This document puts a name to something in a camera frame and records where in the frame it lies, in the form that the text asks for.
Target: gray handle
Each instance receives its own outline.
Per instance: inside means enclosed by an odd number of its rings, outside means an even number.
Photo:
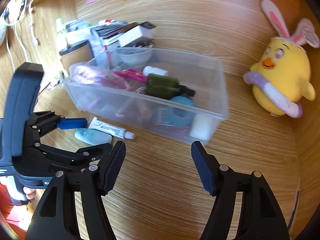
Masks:
[[[15,176],[7,177],[7,189],[15,206],[26,205],[29,200],[23,192],[23,185]]]

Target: orange beak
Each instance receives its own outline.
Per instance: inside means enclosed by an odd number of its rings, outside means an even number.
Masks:
[[[268,57],[262,61],[262,66],[265,69],[273,69],[275,67],[275,63],[271,60],[271,58]]]

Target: robotic claw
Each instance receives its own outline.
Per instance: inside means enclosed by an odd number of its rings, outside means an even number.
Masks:
[[[12,78],[1,129],[0,172],[9,176],[12,198],[23,204],[22,191],[46,188],[33,215],[26,240],[80,240],[74,192],[81,192],[90,240],[116,240],[101,196],[108,194],[125,158],[125,143],[79,149],[76,153],[40,143],[50,131],[85,127],[84,118],[66,119],[54,111],[33,113],[43,76],[41,65],[24,63]],[[225,240],[230,230],[236,193],[243,192],[237,240],[289,240],[288,229],[268,183],[259,171],[243,174],[220,165],[199,141],[191,155],[204,189],[215,202],[200,240]],[[100,160],[97,165],[90,162]],[[18,239],[0,220],[0,238]]]

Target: plush toy eye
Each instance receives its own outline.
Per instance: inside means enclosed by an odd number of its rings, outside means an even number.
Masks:
[[[277,49],[275,54],[275,60],[281,60],[284,56],[284,50],[283,49]]]
[[[266,50],[264,51],[264,56],[267,56],[271,51],[271,48],[270,47],[267,47]]]

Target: eyebrow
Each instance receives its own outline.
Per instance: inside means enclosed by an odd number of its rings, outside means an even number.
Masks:
[[[284,46],[286,46],[288,50],[290,50],[290,49],[289,49],[289,47],[288,47],[287,45],[285,45],[285,44],[283,44],[283,45],[284,45]]]

